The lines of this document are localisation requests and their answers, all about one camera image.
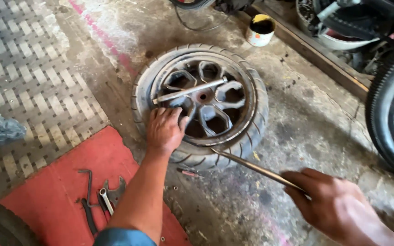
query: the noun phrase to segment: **wooden plank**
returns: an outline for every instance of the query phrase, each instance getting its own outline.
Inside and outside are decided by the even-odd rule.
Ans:
[[[251,16],[255,14],[267,14],[271,16],[277,22],[275,31],[277,37],[290,45],[295,51],[325,72],[337,83],[341,84],[353,95],[363,101],[365,100],[371,82],[348,64],[343,63],[328,49],[308,37],[293,24],[285,21],[264,3],[254,3],[246,13]]]

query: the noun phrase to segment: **red mat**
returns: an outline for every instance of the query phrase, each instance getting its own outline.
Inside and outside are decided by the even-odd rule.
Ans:
[[[88,174],[92,171],[91,204],[98,203],[96,192],[109,179],[109,188],[118,187],[119,176],[130,182],[139,168],[118,132],[110,126],[41,169],[37,175],[16,188],[1,204],[21,217],[45,245],[92,245],[85,211],[79,202],[85,198]],[[100,207],[92,208],[98,230],[106,226]],[[163,204],[163,246],[191,245],[187,234]]]

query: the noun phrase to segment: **concrete floor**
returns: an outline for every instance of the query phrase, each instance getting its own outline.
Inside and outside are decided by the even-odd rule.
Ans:
[[[270,120],[249,160],[276,172],[308,166],[347,178],[372,204],[394,210],[394,179],[377,167],[363,103],[277,37],[264,48],[249,45],[244,40],[247,17],[195,32],[179,24],[167,0],[46,0],[45,6],[60,27],[55,33],[66,56],[77,64],[135,160],[145,152],[131,119],[135,75],[170,48],[212,44],[243,56],[267,86]],[[224,18],[210,9],[180,13],[193,27]],[[276,182],[239,166],[201,175],[184,176],[170,166],[164,195],[194,245],[333,244],[304,222]]]

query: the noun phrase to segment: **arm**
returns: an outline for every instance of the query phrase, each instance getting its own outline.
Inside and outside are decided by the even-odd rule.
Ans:
[[[154,109],[147,126],[147,152],[130,181],[108,228],[136,229],[159,244],[162,230],[162,194],[168,159],[180,145],[188,117],[178,124],[182,108]]]
[[[285,187],[304,219],[332,240],[344,246],[394,246],[394,232],[354,183],[310,168],[282,176],[309,194],[310,199]]]

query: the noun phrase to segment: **checkered tile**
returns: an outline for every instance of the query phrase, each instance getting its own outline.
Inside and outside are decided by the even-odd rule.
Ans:
[[[0,197],[109,122],[38,9],[0,0],[0,113],[27,127],[0,147]]]

